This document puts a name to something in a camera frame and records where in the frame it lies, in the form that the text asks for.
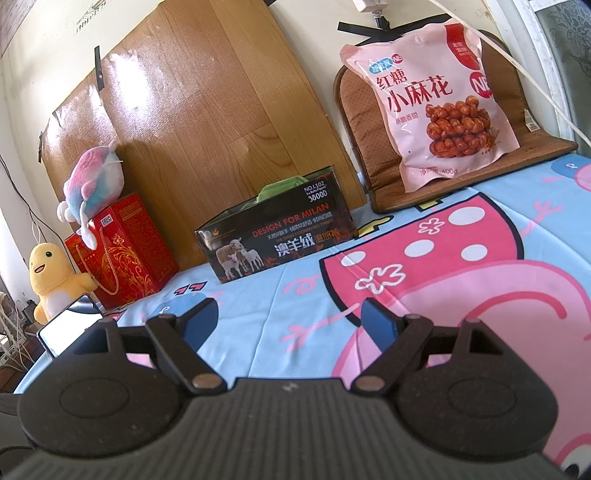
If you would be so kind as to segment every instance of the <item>pink snack package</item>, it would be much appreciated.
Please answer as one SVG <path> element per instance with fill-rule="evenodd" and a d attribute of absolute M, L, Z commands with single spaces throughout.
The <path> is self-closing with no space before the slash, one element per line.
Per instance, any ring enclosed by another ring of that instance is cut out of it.
<path fill-rule="evenodd" d="M 342 62 L 378 98 L 406 192 L 452 179 L 519 148 L 482 67 L 480 38 L 429 24 L 392 42 L 345 45 Z"/>

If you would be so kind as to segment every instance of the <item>black box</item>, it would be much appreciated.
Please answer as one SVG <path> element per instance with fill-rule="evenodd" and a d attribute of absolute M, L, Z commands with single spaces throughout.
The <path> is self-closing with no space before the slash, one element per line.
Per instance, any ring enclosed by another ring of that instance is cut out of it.
<path fill-rule="evenodd" d="M 356 235 L 333 168 L 304 178 L 307 183 L 245 208 L 254 199 L 247 200 L 195 231 L 220 282 L 305 257 Z"/>

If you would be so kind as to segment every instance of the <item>white dot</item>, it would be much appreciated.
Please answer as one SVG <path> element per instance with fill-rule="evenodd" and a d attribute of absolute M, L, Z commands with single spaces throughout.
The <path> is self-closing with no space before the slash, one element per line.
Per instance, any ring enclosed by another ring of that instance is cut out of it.
<path fill-rule="evenodd" d="M 407 257 L 422 257 L 427 255 L 435 244 L 430 240 L 417 240 L 404 249 L 404 255 Z"/>
<path fill-rule="evenodd" d="M 485 211 L 480 207 L 463 207 L 455 210 L 448 218 L 452 225 L 470 225 L 483 219 Z"/>
<path fill-rule="evenodd" d="M 361 250 L 358 252 L 351 252 L 349 255 L 345 255 L 343 259 L 340 261 L 340 264 L 344 267 L 352 267 L 355 264 L 358 264 L 365 258 L 365 252 Z"/>
<path fill-rule="evenodd" d="M 488 250 L 484 245 L 469 245 L 462 250 L 462 258 L 467 262 L 478 262 L 486 257 Z"/>

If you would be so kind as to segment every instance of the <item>red gift box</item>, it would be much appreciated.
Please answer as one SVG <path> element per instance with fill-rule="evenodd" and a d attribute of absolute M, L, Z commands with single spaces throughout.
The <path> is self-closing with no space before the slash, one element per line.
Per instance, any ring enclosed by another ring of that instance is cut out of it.
<path fill-rule="evenodd" d="M 106 310 L 160 291 L 178 272 L 137 193 L 101 211 L 89 229 L 96 237 L 96 250 L 77 233 L 66 239 L 66 247 L 80 271 L 91 273 L 99 283 L 95 294 Z"/>

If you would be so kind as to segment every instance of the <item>yellow dinosaur plush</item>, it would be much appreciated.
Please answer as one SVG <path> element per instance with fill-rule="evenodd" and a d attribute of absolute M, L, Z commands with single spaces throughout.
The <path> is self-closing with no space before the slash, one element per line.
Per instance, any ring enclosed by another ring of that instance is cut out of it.
<path fill-rule="evenodd" d="M 29 279 L 41 299 L 35 308 L 35 320 L 42 325 L 98 287 L 90 274 L 75 273 L 66 254 L 54 244 L 39 244 L 33 249 Z"/>

